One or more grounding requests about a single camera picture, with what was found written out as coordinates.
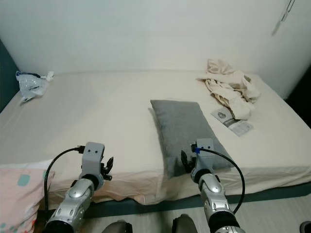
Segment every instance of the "pillow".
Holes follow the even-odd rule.
[[[32,233],[44,196],[43,182],[52,160],[0,165],[0,233]],[[54,176],[50,172],[48,185]]]
[[[218,141],[198,103],[171,100],[151,100],[150,102],[161,130],[168,178],[185,174],[180,158],[181,150],[187,156],[192,156],[190,144],[199,138],[212,138],[214,150],[231,158]],[[232,167],[232,164],[215,155],[213,168],[226,167]]]

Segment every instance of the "beige bed sheet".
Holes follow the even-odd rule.
[[[113,180],[94,200],[126,197],[141,204],[199,193],[188,174],[167,180],[151,99],[196,101],[219,141],[242,169],[246,193],[311,181],[311,130],[258,76],[262,93],[249,119],[254,129],[237,137],[210,113],[221,105],[201,72],[107,72],[55,76],[47,93],[19,105],[20,93],[0,114],[0,164],[47,160],[88,141],[104,143],[114,157]],[[80,174],[81,155],[55,164],[51,184],[57,203]],[[233,168],[218,171],[228,195],[241,193]]]

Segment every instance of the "crumpled cloth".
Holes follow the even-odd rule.
[[[231,110],[235,119],[250,118],[255,109],[252,103],[260,97],[252,79],[222,60],[208,60],[203,80],[213,96]]]

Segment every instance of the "gray pillow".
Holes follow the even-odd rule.
[[[201,108],[196,102],[171,100],[151,100],[152,108],[158,120],[168,177],[185,174],[180,154],[183,150],[188,159],[195,154],[190,144],[199,138],[212,138],[214,150],[231,158],[218,141],[213,130],[206,121]],[[214,169],[232,167],[232,164],[220,156],[214,156]]]

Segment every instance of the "black cable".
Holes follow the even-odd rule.
[[[48,177],[49,177],[49,172],[50,172],[50,169],[51,167],[53,166],[53,164],[55,163],[55,161],[60,157],[62,156],[63,154],[66,154],[70,151],[73,151],[73,150],[77,150],[79,151],[79,153],[81,152],[81,149],[84,149],[84,147],[75,147],[75,148],[71,148],[71,149],[68,149],[66,151],[63,151],[61,152],[59,155],[57,155],[53,160],[52,162],[50,163],[46,173],[45,173],[45,177],[44,177],[44,204],[45,204],[45,211],[46,213],[48,213],[48,210],[49,210],[49,196],[48,196]]]
[[[240,197],[240,200],[239,200],[239,203],[238,203],[237,207],[235,207],[235,209],[233,211],[233,213],[236,213],[239,210],[240,206],[242,205],[243,200],[244,200],[244,196],[245,196],[245,180],[244,180],[243,173],[241,172],[239,166],[232,159],[229,159],[227,156],[225,156],[224,154],[221,154],[219,152],[216,152],[216,151],[213,151],[213,150],[207,150],[207,149],[204,149],[204,148],[196,148],[196,150],[210,152],[210,153],[216,154],[216,155],[218,155],[220,157],[223,157],[224,159],[229,161],[238,170],[238,172],[240,174],[240,177],[241,177],[241,180],[242,180],[242,194],[241,194],[241,197]]]

